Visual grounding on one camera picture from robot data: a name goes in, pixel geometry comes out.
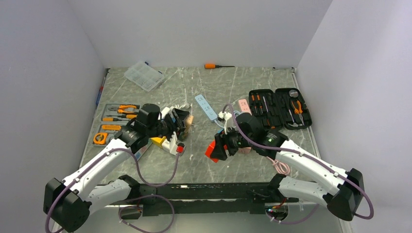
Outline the pink power strip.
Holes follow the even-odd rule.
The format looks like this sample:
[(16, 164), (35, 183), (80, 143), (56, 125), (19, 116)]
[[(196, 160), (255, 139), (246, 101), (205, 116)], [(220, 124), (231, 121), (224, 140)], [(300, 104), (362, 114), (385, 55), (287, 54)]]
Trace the pink power strip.
[[(238, 105), (240, 107), (241, 112), (246, 112), (246, 113), (250, 113), (250, 114), (252, 113), (246, 99), (238, 100)], [(276, 170), (277, 173), (283, 174), (283, 175), (289, 175), (290, 174), (291, 169), (286, 163), (280, 162), (276, 159), (271, 159), (269, 157), (267, 157), (267, 159), (272, 163), (272, 166), (274, 167), (274, 169)]]

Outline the light blue power strip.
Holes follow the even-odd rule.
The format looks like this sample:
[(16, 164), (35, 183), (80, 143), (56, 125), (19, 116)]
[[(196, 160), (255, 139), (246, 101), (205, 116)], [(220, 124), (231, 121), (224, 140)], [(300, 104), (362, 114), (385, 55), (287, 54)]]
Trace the light blue power strip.
[[(214, 109), (211, 107), (211, 105), (208, 103), (208, 101), (205, 99), (205, 97), (202, 94), (200, 94), (200, 95), (195, 96), (195, 100), (198, 103), (198, 105), (201, 107), (203, 112), (206, 114), (206, 116), (209, 118), (209, 120), (216, 123), (220, 128), (223, 129), (222, 123), (220, 123), (217, 120), (218, 114), (214, 111)], [(239, 113), (239, 112), (235, 111), (235, 113), (232, 114), (233, 119), (234, 119), (236, 113)]]

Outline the beige cube socket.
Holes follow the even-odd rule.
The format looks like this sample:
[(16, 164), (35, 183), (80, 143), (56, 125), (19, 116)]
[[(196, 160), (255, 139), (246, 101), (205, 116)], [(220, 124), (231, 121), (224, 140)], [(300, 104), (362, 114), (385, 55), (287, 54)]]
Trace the beige cube socket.
[(193, 115), (189, 115), (189, 116), (185, 119), (184, 123), (185, 123), (185, 127), (186, 127), (186, 128), (190, 128), (190, 127), (192, 126), (192, 124), (193, 124), (193, 119), (194, 119), (194, 116), (193, 116)]

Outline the clear plastic organizer box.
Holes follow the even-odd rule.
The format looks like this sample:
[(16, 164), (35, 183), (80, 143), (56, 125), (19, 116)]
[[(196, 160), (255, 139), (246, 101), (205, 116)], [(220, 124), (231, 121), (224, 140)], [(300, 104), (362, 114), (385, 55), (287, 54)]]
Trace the clear plastic organizer box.
[(147, 92), (157, 88), (165, 78), (162, 72), (155, 70), (145, 61), (129, 67), (124, 76)]

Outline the yellow cube socket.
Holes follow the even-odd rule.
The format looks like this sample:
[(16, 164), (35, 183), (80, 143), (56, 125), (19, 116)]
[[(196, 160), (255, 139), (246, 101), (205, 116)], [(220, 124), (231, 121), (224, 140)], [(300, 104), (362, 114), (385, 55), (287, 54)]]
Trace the yellow cube socket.
[(166, 140), (166, 137), (152, 137), (151, 141), (154, 145), (158, 146), (159, 148), (162, 148), (163, 142)]

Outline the white cube socket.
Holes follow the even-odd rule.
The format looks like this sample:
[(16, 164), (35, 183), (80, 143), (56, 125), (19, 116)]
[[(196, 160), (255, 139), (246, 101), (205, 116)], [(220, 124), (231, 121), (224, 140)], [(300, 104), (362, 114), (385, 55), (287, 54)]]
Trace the white cube socket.
[(168, 151), (168, 152), (170, 151), (171, 146), (170, 146), (170, 142), (169, 142), (169, 141), (167, 141), (167, 140), (163, 141), (163, 143), (161, 144), (161, 146), (162, 146), (162, 148), (163, 148), (164, 151)]

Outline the grey tool tray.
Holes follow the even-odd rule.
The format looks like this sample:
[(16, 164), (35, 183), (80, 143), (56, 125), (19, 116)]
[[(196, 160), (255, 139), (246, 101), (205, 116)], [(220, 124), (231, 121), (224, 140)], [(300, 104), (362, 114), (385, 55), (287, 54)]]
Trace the grey tool tray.
[(93, 146), (106, 146), (115, 134), (134, 119), (140, 105), (126, 103), (108, 103), (104, 106), (100, 115), (97, 128), (94, 130), (91, 139)]

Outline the pink cube socket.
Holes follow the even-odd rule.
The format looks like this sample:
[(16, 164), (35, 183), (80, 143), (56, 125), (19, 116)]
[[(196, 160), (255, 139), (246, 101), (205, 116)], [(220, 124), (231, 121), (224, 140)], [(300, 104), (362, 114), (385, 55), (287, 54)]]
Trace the pink cube socket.
[(251, 147), (245, 147), (245, 148), (240, 148), (238, 152), (241, 154), (249, 154), (251, 150), (252, 150)]

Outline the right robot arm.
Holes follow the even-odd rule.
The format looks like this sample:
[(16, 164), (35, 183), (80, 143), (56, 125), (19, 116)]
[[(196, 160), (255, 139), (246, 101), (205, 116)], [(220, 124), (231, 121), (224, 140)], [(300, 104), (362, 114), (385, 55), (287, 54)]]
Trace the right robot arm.
[(265, 129), (250, 113), (237, 117), (219, 112), (223, 129), (214, 135), (205, 155), (213, 162), (225, 161), (241, 148), (251, 148), (271, 160), (291, 165), (310, 177), (303, 181), (276, 174), (268, 184), (268, 196), (273, 201), (298, 198), (326, 207), (334, 216), (352, 221), (366, 197), (363, 175), (356, 169), (346, 171), (312, 155), (276, 129)]

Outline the orange handled screwdriver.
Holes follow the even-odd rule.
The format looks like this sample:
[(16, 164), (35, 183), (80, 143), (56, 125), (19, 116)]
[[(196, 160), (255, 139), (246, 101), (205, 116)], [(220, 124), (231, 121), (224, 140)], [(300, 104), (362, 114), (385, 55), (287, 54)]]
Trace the orange handled screwdriver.
[(217, 64), (205, 64), (204, 65), (205, 69), (217, 69), (217, 68), (227, 68), (227, 67), (234, 67), (234, 66), (223, 66), (223, 65), (217, 65)]

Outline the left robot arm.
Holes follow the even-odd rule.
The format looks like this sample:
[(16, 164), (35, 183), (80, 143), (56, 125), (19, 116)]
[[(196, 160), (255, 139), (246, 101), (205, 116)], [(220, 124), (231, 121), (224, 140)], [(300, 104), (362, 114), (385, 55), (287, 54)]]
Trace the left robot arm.
[(138, 199), (155, 198), (157, 185), (122, 175), (115, 181), (100, 182), (127, 159), (138, 160), (138, 154), (154, 137), (166, 138), (169, 153), (182, 155), (185, 146), (179, 141), (190, 127), (190, 112), (176, 108), (161, 110), (156, 104), (144, 104), (137, 116), (122, 125), (107, 146), (86, 165), (62, 180), (53, 178), (45, 187), (43, 211), (45, 231), (54, 221), (68, 233), (79, 229), (88, 217), (118, 201), (128, 204)]

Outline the black tool case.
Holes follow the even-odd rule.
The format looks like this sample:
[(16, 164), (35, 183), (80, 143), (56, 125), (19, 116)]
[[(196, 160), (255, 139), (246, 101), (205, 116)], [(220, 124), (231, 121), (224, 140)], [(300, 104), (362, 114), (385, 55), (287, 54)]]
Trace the black tool case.
[(299, 89), (294, 87), (251, 90), (249, 107), (267, 129), (305, 129), (312, 125), (312, 118)]

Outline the red cube socket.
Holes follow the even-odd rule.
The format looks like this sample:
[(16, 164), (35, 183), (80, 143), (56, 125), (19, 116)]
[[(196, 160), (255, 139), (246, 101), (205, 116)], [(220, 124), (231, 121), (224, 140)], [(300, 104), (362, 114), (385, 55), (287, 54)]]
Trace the red cube socket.
[(213, 157), (212, 157), (212, 153), (213, 153), (215, 147), (216, 147), (216, 141), (212, 141), (212, 142), (208, 145), (208, 148), (207, 148), (207, 150), (206, 150), (206, 152), (205, 152), (205, 155), (206, 155), (210, 160), (212, 160), (213, 162), (217, 163), (217, 162), (219, 161), (219, 159), (216, 159), (216, 158), (213, 158)]

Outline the blue red pen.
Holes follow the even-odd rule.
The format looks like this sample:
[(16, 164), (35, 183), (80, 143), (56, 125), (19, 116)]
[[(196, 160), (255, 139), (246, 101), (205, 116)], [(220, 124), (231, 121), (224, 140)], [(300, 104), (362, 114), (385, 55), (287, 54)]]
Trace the blue red pen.
[(101, 86), (98, 90), (98, 94), (97, 94), (96, 101), (95, 101), (96, 106), (98, 106), (98, 104), (100, 102), (101, 95), (102, 95), (102, 92), (103, 92), (103, 89), (104, 89), (105, 80), (106, 80), (106, 77), (103, 78)]

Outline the white power strip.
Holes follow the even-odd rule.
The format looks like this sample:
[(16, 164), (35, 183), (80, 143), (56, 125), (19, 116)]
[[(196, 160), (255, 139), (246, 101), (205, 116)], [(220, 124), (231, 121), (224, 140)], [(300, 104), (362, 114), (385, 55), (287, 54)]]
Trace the white power strip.
[(174, 121), (176, 121), (176, 120), (174, 119), (174, 117), (173, 117), (172, 109), (173, 109), (173, 108), (169, 108), (169, 107), (166, 107), (166, 108), (164, 108), (163, 110), (160, 109), (160, 111), (161, 111), (161, 115), (160, 115), (161, 118), (164, 118), (164, 115), (166, 115), (166, 114), (170, 114), (171, 117), (172, 117), (172, 119), (173, 119)]

